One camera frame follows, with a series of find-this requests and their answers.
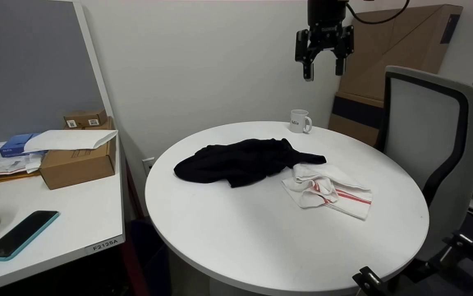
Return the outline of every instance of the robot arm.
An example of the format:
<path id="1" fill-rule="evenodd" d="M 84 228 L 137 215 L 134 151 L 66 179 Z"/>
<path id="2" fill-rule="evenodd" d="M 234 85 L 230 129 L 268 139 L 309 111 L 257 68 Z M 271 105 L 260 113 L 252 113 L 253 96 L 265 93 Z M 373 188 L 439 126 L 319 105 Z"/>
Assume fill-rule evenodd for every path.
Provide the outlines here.
<path id="1" fill-rule="evenodd" d="M 308 0 L 309 29 L 298 31 L 296 60 L 303 62 L 304 78 L 314 78 L 314 59 L 332 49 L 336 73 L 342 75 L 344 60 L 354 52 L 354 26 L 342 26 L 349 0 Z"/>

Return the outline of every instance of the phone screen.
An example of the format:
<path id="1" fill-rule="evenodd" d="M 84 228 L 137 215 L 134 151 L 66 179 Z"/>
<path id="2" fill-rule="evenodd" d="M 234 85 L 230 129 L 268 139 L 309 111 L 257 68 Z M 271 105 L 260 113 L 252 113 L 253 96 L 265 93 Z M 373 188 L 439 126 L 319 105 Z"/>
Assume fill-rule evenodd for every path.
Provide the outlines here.
<path id="1" fill-rule="evenodd" d="M 17 256 L 56 216 L 58 210 L 37 210 L 0 238 L 0 259 Z"/>

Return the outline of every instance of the gray chair backrest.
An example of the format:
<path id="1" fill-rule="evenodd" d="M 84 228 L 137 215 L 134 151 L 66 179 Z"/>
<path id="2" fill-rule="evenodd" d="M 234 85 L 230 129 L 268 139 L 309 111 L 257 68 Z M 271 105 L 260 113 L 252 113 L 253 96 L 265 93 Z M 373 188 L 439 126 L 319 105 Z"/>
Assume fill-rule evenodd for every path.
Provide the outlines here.
<path id="1" fill-rule="evenodd" d="M 473 195 L 473 85 L 408 67 L 386 67 L 377 147 L 400 162 L 431 208 L 423 258 L 460 228 Z"/>

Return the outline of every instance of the white desk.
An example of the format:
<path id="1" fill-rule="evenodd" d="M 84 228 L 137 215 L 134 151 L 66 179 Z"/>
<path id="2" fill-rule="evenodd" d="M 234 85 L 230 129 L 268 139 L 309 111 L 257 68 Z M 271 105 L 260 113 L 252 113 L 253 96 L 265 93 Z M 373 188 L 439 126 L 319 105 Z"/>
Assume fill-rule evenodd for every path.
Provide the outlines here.
<path id="1" fill-rule="evenodd" d="M 42 177 L 0 182 L 0 236 L 33 210 L 61 213 L 19 256 L 0 261 L 0 286 L 125 241 L 119 154 L 114 175 L 78 185 L 50 190 Z"/>
<path id="2" fill-rule="evenodd" d="M 326 207 L 299 208 L 281 184 L 291 169 L 239 188 L 175 175 L 175 165 L 198 149 L 247 138 L 288 138 L 296 149 L 324 154 L 370 184 L 368 220 Z M 419 251 L 429 228 L 421 188 L 390 157 L 331 129 L 291 133 L 285 121 L 224 124 L 181 139 L 155 162 L 147 203 L 165 241 L 188 262 L 262 294 L 345 290 L 367 264 L 390 276 Z"/>

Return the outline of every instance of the black garment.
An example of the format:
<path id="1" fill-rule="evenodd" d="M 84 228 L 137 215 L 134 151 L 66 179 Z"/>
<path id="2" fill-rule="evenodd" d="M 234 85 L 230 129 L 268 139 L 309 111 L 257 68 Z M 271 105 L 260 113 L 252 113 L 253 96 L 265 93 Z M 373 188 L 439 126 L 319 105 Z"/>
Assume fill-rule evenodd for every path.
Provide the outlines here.
<path id="1" fill-rule="evenodd" d="M 248 185 L 298 162 L 326 162 L 324 156 L 293 149 L 283 139 L 245 139 L 235 144 L 211 144 L 181 161 L 175 172 L 193 182 L 229 179 L 232 187 Z"/>

